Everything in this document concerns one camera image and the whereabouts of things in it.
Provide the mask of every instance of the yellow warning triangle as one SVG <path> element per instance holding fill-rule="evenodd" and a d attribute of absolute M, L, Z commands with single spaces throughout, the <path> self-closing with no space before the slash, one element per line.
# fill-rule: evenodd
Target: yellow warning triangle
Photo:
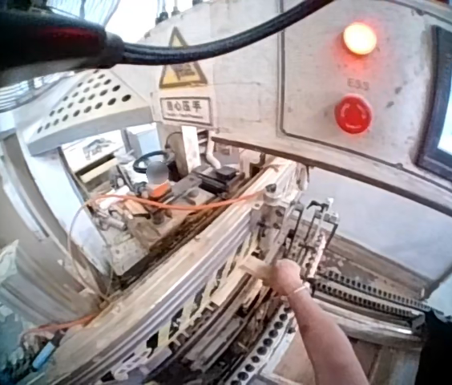
<path fill-rule="evenodd" d="M 178 28 L 172 30 L 169 46 L 187 46 Z M 197 62 L 164 66 L 159 81 L 160 88 L 205 86 L 207 84 L 207 78 Z"/>

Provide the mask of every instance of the red indicator light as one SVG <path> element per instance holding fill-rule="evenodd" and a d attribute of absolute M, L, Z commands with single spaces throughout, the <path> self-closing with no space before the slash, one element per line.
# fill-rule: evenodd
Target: red indicator light
<path fill-rule="evenodd" d="M 377 45 L 373 29 L 362 22 L 354 22 L 344 29 L 344 43 L 356 55 L 368 55 Z"/>

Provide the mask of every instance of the screw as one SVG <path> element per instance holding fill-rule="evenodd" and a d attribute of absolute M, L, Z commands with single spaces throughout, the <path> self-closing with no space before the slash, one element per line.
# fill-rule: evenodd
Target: screw
<path fill-rule="evenodd" d="M 277 189 L 277 186 L 276 186 L 276 184 L 274 184 L 274 183 L 267 184 L 267 185 L 265 186 L 265 191 L 266 191 L 267 193 L 275 193 L 275 192 L 276 192 L 276 189 Z"/>

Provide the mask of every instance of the human arm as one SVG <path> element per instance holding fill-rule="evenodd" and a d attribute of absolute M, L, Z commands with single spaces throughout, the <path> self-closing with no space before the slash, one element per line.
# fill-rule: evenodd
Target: human arm
<path fill-rule="evenodd" d="M 347 336 L 325 313 L 303 286 L 299 265 L 278 261 L 271 271 L 270 284 L 286 295 L 296 315 L 306 352 L 312 361 L 318 385 L 368 385 Z"/>

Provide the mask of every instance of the hand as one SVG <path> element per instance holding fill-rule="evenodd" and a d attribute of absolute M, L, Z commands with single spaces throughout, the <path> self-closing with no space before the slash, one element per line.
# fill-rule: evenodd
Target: hand
<path fill-rule="evenodd" d="M 281 259 L 272 267 L 268 284 L 279 295 L 289 295 L 303 285 L 300 266 L 289 259 Z"/>

